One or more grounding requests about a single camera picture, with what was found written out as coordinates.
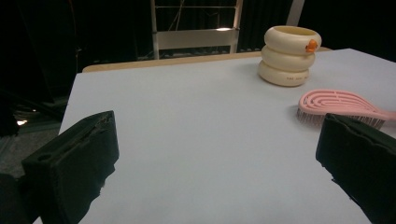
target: white table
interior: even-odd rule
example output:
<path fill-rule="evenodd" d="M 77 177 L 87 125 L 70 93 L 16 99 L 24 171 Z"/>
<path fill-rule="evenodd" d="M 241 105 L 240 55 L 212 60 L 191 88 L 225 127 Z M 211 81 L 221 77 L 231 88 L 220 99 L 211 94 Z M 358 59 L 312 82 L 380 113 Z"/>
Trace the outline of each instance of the white table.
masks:
<path fill-rule="evenodd" d="M 396 110 L 396 63 L 353 49 L 317 52 L 285 88 L 260 57 L 78 74 L 61 132 L 114 110 L 116 172 L 81 223 L 370 223 L 315 159 L 320 129 L 300 123 L 306 91 L 354 91 Z M 396 124 L 381 129 L 396 137 Z"/>

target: metal frame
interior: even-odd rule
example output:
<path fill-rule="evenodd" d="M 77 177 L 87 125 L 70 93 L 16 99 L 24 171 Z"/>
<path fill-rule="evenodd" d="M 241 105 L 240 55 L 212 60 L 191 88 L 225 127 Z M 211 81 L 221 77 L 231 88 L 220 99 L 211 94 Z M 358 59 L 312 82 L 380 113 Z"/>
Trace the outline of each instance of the metal frame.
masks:
<path fill-rule="evenodd" d="M 155 5 L 155 0 L 151 0 L 151 20 L 152 20 L 152 42 L 154 59 L 160 59 L 160 49 L 185 49 L 215 46 L 230 46 L 230 53 L 236 53 L 239 37 L 239 25 L 242 14 L 243 0 L 236 0 L 235 14 L 233 17 L 233 28 L 229 30 L 205 29 L 188 31 L 157 31 L 156 8 L 163 8 Z"/>

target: pink hair brush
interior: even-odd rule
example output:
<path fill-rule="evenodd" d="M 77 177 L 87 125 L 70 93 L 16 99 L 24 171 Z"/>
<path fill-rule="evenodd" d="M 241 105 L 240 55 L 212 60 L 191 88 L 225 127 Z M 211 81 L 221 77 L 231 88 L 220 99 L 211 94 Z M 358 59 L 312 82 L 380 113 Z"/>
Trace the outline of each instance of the pink hair brush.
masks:
<path fill-rule="evenodd" d="M 376 129 L 385 121 L 396 120 L 396 112 L 381 110 L 350 91 L 313 90 L 300 98 L 297 119 L 320 126 L 327 113 L 357 119 Z"/>

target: plastic ring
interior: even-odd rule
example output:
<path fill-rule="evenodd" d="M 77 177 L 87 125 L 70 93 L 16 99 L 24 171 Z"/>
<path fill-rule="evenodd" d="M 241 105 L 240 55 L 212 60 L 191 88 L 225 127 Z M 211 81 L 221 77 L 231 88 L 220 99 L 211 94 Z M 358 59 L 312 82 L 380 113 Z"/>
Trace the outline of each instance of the plastic ring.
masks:
<path fill-rule="evenodd" d="M 300 72 L 308 69 L 315 61 L 315 54 L 295 55 L 276 52 L 267 46 L 262 48 L 262 60 L 271 67 Z"/>
<path fill-rule="evenodd" d="M 317 32 L 303 27 L 273 26 L 265 32 L 264 42 L 278 52 L 306 55 L 320 48 L 321 37 Z"/>
<path fill-rule="evenodd" d="M 268 82 L 288 87 L 300 86 L 304 84 L 309 77 L 308 69 L 302 72 L 287 72 L 270 67 L 264 61 L 261 61 L 259 64 L 258 73 L 260 77 Z"/>

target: cream stacking rings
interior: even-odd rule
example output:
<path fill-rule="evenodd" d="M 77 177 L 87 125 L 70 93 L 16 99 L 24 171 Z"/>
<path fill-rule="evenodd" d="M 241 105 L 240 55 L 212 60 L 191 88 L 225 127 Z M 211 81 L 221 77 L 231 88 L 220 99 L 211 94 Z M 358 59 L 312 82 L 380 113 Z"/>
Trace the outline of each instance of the cream stacking rings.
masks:
<path fill-rule="evenodd" d="M 264 35 L 259 75 L 276 85 L 299 86 L 306 82 L 320 35 L 303 27 L 274 26 Z"/>

